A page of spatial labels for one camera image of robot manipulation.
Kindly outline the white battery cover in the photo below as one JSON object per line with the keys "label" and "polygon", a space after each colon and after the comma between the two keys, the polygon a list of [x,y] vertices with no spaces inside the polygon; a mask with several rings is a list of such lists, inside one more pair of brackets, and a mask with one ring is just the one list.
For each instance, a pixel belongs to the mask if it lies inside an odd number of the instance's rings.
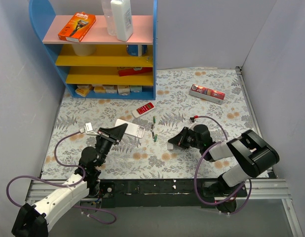
{"label": "white battery cover", "polygon": [[168,144],[167,144],[167,149],[168,149],[168,150],[174,150],[174,145],[171,144],[171,143],[168,143]]}

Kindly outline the grey white remote control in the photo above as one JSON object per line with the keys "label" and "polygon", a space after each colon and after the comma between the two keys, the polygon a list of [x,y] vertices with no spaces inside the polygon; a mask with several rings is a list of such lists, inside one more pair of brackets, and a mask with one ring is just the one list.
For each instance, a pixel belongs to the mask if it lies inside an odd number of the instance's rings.
{"label": "grey white remote control", "polygon": [[144,133],[145,133],[145,128],[143,126],[131,123],[131,122],[127,122],[125,120],[122,119],[117,119],[115,122],[115,126],[119,126],[122,124],[127,124],[127,129],[125,131],[126,135],[130,135],[136,138],[143,138],[144,137]]}

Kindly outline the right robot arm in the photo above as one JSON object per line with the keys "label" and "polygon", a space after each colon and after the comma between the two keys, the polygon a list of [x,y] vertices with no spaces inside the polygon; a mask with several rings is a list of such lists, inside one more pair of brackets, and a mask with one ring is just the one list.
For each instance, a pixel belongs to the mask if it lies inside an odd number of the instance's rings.
{"label": "right robot arm", "polygon": [[209,196],[231,195],[240,183],[258,177],[280,160],[277,151],[250,129],[237,138],[213,146],[214,141],[208,127],[196,124],[184,127],[179,134],[170,138],[168,143],[183,149],[199,149],[202,155],[209,150],[203,158],[208,162],[235,158],[237,165],[221,174],[215,183],[205,186],[204,193]]}

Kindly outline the dark battery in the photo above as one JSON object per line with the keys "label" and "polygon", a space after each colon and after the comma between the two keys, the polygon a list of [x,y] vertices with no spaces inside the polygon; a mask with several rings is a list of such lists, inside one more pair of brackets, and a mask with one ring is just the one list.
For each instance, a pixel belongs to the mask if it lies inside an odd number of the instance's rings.
{"label": "dark battery", "polygon": [[154,134],[154,124],[151,125],[151,133],[152,133],[152,138],[154,139],[155,138],[155,134]]}

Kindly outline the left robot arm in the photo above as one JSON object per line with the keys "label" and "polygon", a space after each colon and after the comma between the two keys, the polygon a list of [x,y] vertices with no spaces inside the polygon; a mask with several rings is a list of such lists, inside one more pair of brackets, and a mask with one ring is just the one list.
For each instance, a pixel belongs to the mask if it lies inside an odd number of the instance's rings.
{"label": "left robot arm", "polygon": [[74,173],[42,200],[30,205],[19,205],[19,212],[12,227],[15,237],[46,237],[57,221],[84,197],[93,198],[100,191],[100,166],[105,163],[113,145],[118,144],[128,125],[99,128],[94,132],[89,124],[75,132],[95,136],[96,144],[84,148]]}

